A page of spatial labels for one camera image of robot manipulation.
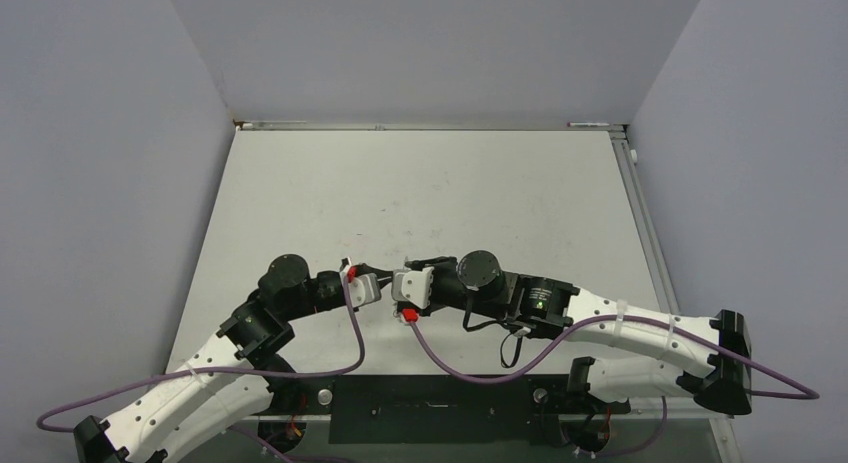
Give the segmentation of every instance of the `red clip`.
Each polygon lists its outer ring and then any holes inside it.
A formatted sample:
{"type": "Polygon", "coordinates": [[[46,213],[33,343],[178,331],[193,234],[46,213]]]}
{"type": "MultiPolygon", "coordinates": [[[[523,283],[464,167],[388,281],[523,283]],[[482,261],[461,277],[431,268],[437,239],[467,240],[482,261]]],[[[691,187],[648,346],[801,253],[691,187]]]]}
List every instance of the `red clip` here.
{"type": "Polygon", "coordinates": [[[400,310],[400,314],[403,316],[403,319],[407,322],[416,322],[418,321],[418,313],[412,308],[404,308],[400,310]]]}

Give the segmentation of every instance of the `white table surface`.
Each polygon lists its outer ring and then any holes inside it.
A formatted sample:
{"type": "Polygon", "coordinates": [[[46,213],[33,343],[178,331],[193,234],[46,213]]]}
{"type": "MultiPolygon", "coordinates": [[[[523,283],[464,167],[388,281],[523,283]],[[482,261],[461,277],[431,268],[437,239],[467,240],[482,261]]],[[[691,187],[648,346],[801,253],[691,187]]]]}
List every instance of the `white table surface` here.
{"type": "MultiPolygon", "coordinates": [[[[405,257],[461,258],[477,249],[493,252],[507,271],[659,310],[606,132],[238,132],[168,369],[194,354],[279,255],[300,254],[314,275],[338,269],[344,256],[389,269],[405,257]]],[[[358,313],[367,357],[357,373],[441,373],[392,316],[388,290],[358,313]]],[[[498,359],[504,331],[465,333],[461,320],[446,308],[419,325],[455,368],[507,372],[498,359]]],[[[280,354],[298,371],[355,361],[344,309],[292,325],[297,336],[280,354]]],[[[520,363],[546,344],[525,342],[520,363]]],[[[566,343],[534,372],[568,372],[586,355],[622,356],[566,343]]]]}

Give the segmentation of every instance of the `white cable tie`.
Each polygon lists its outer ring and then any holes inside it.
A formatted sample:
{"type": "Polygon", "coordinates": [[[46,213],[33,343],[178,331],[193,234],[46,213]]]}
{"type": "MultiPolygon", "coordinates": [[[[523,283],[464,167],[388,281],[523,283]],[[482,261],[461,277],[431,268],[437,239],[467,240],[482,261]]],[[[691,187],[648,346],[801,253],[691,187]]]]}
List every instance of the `white cable tie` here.
{"type": "Polygon", "coordinates": [[[666,335],[666,337],[665,337],[665,347],[663,348],[662,353],[660,353],[660,356],[657,357],[658,360],[662,360],[663,358],[665,358],[665,355],[667,355],[668,352],[671,351],[671,344],[673,343],[673,340],[674,340],[674,325],[676,323],[677,322],[674,319],[674,315],[669,314],[668,315],[668,335],[666,335]]]}
{"type": "Polygon", "coordinates": [[[607,345],[610,348],[618,346],[618,340],[621,339],[621,328],[624,326],[624,315],[627,313],[627,301],[616,301],[615,308],[618,314],[615,317],[615,327],[612,330],[612,341],[610,341],[609,345],[607,345]]]}
{"type": "Polygon", "coordinates": [[[198,383],[200,383],[200,387],[201,387],[201,388],[203,388],[203,389],[205,390],[205,389],[206,389],[206,382],[205,382],[205,381],[203,381],[203,378],[201,378],[201,377],[200,377],[200,375],[198,375],[198,374],[197,374],[197,372],[196,372],[196,371],[194,371],[194,367],[193,367],[193,366],[191,366],[191,363],[189,363],[188,361],[186,361],[186,362],[185,362],[185,365],[188,367],[188,371],[189,371],[189,372],[191,372],[191,376],[192,376],[192,378],[194,378],[195,380],[197,380],[197,382],[198,382],[198,383]]]}

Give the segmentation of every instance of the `gray wall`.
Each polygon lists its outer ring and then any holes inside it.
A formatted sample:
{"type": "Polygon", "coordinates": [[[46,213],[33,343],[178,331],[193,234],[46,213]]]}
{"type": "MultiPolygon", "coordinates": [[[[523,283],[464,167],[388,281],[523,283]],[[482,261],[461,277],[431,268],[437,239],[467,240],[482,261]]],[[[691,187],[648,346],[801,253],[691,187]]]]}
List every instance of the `gray wall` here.
{"type": "Polygon", "coordinates": [[[848,461],[846,8],[701,0],[630,129],[681,307],[740,310],[756,359],[822,393],[756,400],[749,463],[848,461]]]}
{"type": "Polygon", "coordinates": [[[0,459],[71,462],[35,418],[162,371],[232,124],[168,0],[0,0],[0,47],[0,459]]]}
{"type": "Polygon", "coordinates": [[[238,119],[630,122],[698,0],[172,0],[238,119]]]}

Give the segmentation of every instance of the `screw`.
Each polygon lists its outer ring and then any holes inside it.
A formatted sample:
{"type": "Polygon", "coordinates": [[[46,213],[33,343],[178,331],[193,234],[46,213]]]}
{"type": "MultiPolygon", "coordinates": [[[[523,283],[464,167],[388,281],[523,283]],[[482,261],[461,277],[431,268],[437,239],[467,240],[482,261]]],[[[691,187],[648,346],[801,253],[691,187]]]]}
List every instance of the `screw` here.
{"type": "Polygon", "coordinates": [[[318,392],[318,403],[321,406],[327,406],[330,402],[333,401],[333,392],[324,388],[318,392]]]}
{"type": "Polygon", "coordinates": [[[548,397],[548,390],[544,388],[536,388],[533,390],[533,401],[536,403],[541,403],[548,397]]]}

